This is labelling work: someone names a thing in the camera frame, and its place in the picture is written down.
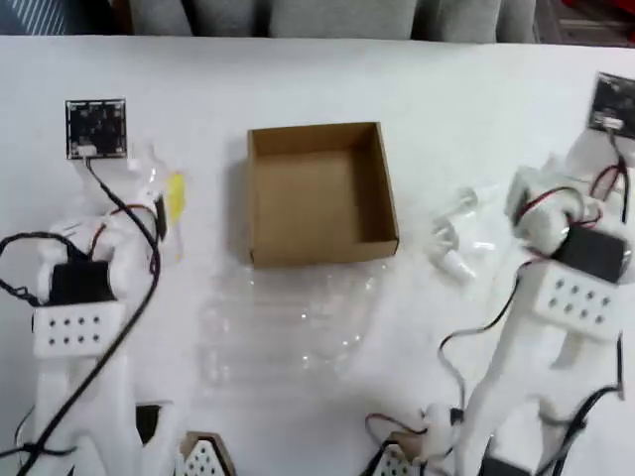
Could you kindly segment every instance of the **circuit board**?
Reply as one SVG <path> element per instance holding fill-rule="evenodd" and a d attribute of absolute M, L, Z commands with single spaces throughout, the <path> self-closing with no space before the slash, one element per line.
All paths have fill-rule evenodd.
<path fill-rule="evenodd" d="M 69 160 L 125 159 L 127 155 L 125 99 L 66 102 Z"/>

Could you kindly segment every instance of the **black component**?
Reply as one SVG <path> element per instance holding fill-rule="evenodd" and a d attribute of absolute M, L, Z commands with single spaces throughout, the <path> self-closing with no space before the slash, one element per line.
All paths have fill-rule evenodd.
<path fill-rule="evenodd" d="M 552 256 L 575 270 L 616 284 L 622 274 L 626 243 L 582 225 L 571 225 L 567 239 Z"/>
<path fill-rule="evenodd" d="M 531 473 L 500 459 L 485 456 L 478 476 L 531 476 Z"/>
<path fill-rule="evenodd" d="M 47 305 L 115 300 L 108 283 L 107 261 L 75 261 L 56 265 Z"/>
<path fill-rule="evenodd" d="M 137 431 L 139 431 L 139 436 L 144 446 L 148 444 L 148 441 L 152 439 L 157 431 L 160 412 L 161 407 L 159 405 L 141 405 L 137 407 Z"/>
<path fill-rule="evenodd" d="M 155 201 L 155 207 L 157 208 L 157 236 L 164 240 L 166 233 L 168 232 L 168 221 L 166 218 L 166 205 L 163 202 L 163 196 L 160 196 Z"/>
<path fill-rule="evenodd" d="M 68 159 L 125 159 L 127 154 L 124 99 L 66 102 Z"/>
<path fill-rule="evenodd" d="M 607 117 L 622 121 L 616 135 L 635 139 L 635 80 L 604 72 L 598 76 L 588 127 L 605 131 Z"/>
<path fill-rule="evenodd" d="M 449 411 L 449 424 L 454 426 L 457 423 L 463 422 L 465 412 L 461 409 L 451 409 Z"/>

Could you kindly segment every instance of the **gray chair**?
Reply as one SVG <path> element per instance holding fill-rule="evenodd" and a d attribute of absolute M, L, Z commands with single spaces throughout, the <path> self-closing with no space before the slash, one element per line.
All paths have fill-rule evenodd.
<path fill-rule="evenodd" d="M 139 35 L 533 42 L 535 0 L 130 0 Z"/>

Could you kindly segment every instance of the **cardboard box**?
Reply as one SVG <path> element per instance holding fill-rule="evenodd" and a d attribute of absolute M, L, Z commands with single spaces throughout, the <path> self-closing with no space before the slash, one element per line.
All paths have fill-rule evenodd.
<path fill-rule="evenodd" d="M 397 220 L 378 123 L 249 131 L 256 267 L 394 255 Z"/>

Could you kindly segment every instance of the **black circuit board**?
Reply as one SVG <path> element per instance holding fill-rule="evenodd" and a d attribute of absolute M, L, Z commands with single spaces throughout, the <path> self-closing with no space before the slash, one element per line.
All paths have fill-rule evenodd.
<path fill-rule="evenodd" d="M 600 73 L 588 116 L 588 127 L 605 131 L 606 118 L 621 121 L 617 136 L 635 139 L 635 80 Z"/>
<path fill-rule="evenodd" d="M 68 159 L 125 159 L 127 156 L 125 99 L 66 102 Z"/>

